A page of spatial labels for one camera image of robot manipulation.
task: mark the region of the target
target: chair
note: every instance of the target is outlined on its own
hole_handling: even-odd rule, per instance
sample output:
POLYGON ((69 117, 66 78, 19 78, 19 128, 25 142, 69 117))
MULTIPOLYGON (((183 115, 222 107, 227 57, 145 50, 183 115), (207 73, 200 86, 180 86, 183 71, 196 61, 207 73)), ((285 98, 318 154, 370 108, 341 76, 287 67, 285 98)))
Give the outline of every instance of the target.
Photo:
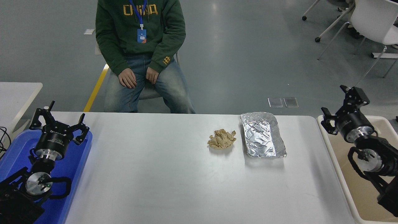
MULTIPOLYGON (((340 28, 340 30, 333 37, 331 42, 326 46, 323 52, 318 57, 318 60, 330 46, 333 40, 337 37, 340 31, 347 24, 352 24, 355 29, 364 36, 360 45, 358 46, 355 53, 358 51, 359 47, 363 44, 365 39, 370 39, 375 42, 382 43, 384 45, 383 51, 377 57, 376 61, 371 65, 368 71, 360 78, 358 83, 369 73, 373 66, 377 63, 383 53, 387 50, 386 45, 392 45, 398 43, 398 28, 394 26, 394 22, 398 17, 398 3, 390 0, 359 0, 352 16, 351 22, 346 22, 340 28)), ((388 69, 386 74, 383 76, 385 78, 390 72, 391 68, 398 61, 396 59, 391 67, 388 69)))
MULTIPOLYGON (((302 20, 306 21, 307 20, 307 14, 308 12, 310 12, 312 10, 312 8, 318 4, 320 0, 316 0, 311 7, 304 13, 304 15, 302 16, 302 20)), ((341 2, 341 1, 336 1, 336 0, 327 0, 330 4, 337 6, 339 8, 348 8, 346 10, 343 11, 343 13, 325 30, 323 31, 323 33, 321 33, 318 37, 315 38, 315 42, 320 42, 321 38, 323 35, 325 35, 329 30, 331 30, 346 14, 348 14, 354 7, 355 7, 355 3, 353 2, 353 4, 351 6, 348 5, 348 3, 341 2)))
MULTIPOLYGON (((98 43, 96 42, 96 47, 95 47, 95 51, 94 51, 95 55, 102 55, 100 48, 98 47, 98 43)), ((180 60, 179 60, 179 55, 178 55, 178 51, 176 53, 176 57, 175 57, 177 64, 179 66, 180 65, 180 60)), ((145 87, 142 90, 142 92, 140 93, 140 100, 148 100, 148 99, 154 99, 154 98, 158 98, 160 97, 160 94, 158 92, 156 92, 155 88, 153 87, 153 85, 149 82, 145 82, 145 87)))

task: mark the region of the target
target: black cable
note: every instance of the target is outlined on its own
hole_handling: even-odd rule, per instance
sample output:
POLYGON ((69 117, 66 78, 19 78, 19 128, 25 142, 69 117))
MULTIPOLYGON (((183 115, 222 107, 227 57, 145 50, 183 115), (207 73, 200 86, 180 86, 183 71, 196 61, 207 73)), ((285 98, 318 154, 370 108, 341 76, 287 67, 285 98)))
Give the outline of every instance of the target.
POLYGON ((348 152, 348 161, 351 163, 352 168, 354 168, 355 172, 357 172, 357 174, 362 177, 363 179, 368 181, 368 178, 365 174, 363 174, 363 172, 359 169, 357 163, 354 161, 353 155, 354 152, 356 152, 357 154, 361 153, 361 151, 356 148, 356 147, 351 147, 349 152, 348 152))
POLYGON ((0 156, 0 159, 2 159, 3 158, 3 156, 5 155, 5 152, 7 151, 7 149, 4 147, 4 144, 3 144, 3 138, 5 137, 5 136, 7 136, 8 137, 8 141, 10 142, 10 145, 11 145, 11 138, 10 138, 10 136, 8 135, 8 133, 7 133, 7 128, 6 127, 0 127, 0 130, 2 130, 3 131, 3 135, 1 136, 1 138, 0 138, 0 152, 4 152, 1 156, 0 156))

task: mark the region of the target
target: robotic arm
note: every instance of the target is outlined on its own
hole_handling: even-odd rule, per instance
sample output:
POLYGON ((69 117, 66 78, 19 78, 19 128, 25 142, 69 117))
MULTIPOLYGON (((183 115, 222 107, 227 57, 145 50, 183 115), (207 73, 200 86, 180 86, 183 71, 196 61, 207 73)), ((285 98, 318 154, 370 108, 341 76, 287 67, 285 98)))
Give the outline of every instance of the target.
POLYGON ((369 104, 363 90, 343 85, 340 88, 345 93, 343 106, 335 115, 322 107, 324 120, 321 124, 329 134, 337 135, 340 132, 346 142, 355 145, 348 153, 352 167, 377 189, 378 203, 398 217, 398 151, 386 139, 378 136, 372 124, 361 113, 360 107, 369 104), (357 154, 357 162, 353 159, 354 153, 357 154), (380 176, 391 176, 394 179, 387 183, 380 176))
POLYGON ((0 223, 32 224, 43 213, 41 205, 47 199, 61 199, 69 195, 72 181, 68 177, 51 177, 55 161, 65 157, 70 141, 80 145, 89 131, 83 123, 84 114, 78 124, 69 126, 58 122, 51 115, 54 101, 48 109, 36 109, 29 127, 41 129, 41 136, 36 146, 30 150, 28 157, 32 167, 24 167, 0 182, 0 223), (39 117, 43 116, 46 125, 43 127, 39 117), (81 130, 81 135, 74 138, 73 132, 81 130), (65 193, 52 195, 54 183, 66 183, 65 193))

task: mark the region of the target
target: yellow floor line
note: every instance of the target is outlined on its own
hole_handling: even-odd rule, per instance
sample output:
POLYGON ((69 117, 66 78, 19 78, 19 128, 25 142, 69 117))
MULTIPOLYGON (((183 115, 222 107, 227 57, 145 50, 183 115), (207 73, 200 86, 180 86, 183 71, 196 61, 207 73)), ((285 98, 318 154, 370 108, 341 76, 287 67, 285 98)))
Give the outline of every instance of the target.
POLYGON ((91 106, 93 105, 94 100, 96 99, 97 93, 100 90, 100 87, 102 85, 102 82, 105 78, 106 73, 108 72, 109 66, 108 64, 105 64, 105 66, 103 67, 103 70, 101 72, 100 77, 98 78, 97 84, 93 89, 93 92, 91 93, 90 98, 87 101, 86 106, 84 107, 83 112, 89 112, 91 109, 91 106))

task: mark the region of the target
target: foil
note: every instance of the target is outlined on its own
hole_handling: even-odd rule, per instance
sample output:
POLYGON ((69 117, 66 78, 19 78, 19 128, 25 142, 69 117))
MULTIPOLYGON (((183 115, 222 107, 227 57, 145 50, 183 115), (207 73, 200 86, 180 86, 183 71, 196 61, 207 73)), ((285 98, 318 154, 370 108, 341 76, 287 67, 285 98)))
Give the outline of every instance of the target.
POLYGON ((256 158, 286 157, 286 148, 273 114, 253 112, 241 114, 247 154, 256 158))

